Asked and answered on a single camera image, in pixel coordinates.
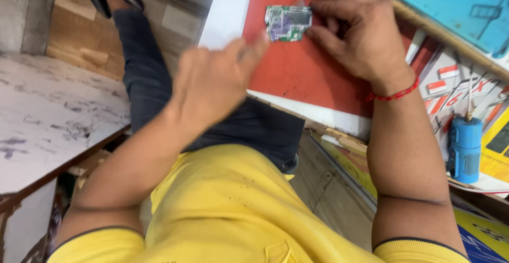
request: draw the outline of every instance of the circuit board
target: circuit board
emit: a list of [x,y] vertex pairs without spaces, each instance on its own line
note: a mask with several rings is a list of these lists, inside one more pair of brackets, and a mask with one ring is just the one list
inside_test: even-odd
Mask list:
[[265,24],[271,40],[295,42],[311,26],[313,13],[308,6],[267,6]]

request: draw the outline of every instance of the red thread bracelet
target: red thread bracelet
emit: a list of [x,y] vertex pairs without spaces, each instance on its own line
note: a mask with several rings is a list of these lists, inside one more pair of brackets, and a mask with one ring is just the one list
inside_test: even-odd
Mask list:
[[414,84],[412,84],[412,86],[410,88],[407,88],[404,91],[400,91],[400,92],[398,92],[394,95],[388,96],[388,97],[378,96],[378,95],[375,95],[373,92],[371,92],[370,95],[368,95],[368,97],[366,98],[366,102],[372,101],[375,98],[378,100],[389,101],[389,100],[394,100],[394,99],[404,97],[405,95],[414,91],[417,88],[418,84],[419,84],[419,78],[416,77]]

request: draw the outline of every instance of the blue repair mat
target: blue repair mat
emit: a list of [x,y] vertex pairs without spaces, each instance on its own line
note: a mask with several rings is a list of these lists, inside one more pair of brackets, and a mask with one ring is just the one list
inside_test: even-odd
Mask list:
[[508,51],[509,0],[403,1],[495,58]]

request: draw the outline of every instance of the red work mat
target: red work mat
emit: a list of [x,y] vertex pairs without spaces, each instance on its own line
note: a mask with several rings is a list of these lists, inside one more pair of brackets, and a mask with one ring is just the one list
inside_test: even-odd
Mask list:
[[[243,35],[248,40],[264,29],[265,7],[292,5],[297,0],[250,0]],[[314,24],[321,21],[313,17]],[[399,22],[408,49],[415,27]],[[372,102],[366,103],[370,85],[351,76],[308,37],[301,42],[275,42],[251,78],[249,89],[302,101],[347,113],[372,117]]]

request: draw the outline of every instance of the dark jeans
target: dark jeans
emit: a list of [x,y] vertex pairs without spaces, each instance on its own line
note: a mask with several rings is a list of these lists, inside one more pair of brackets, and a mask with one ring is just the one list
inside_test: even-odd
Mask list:
[[[146,17],[130,10],[117,10],[113,19],[122,42],[124,84],[131,99],[131,127],[136,132],[171,98],[172,79]],[[303,127],[304,120],[247,99],[184,151],[218,144],[242,144],[260,151],[285,172],[291,168],[289,165],[297,152]]]

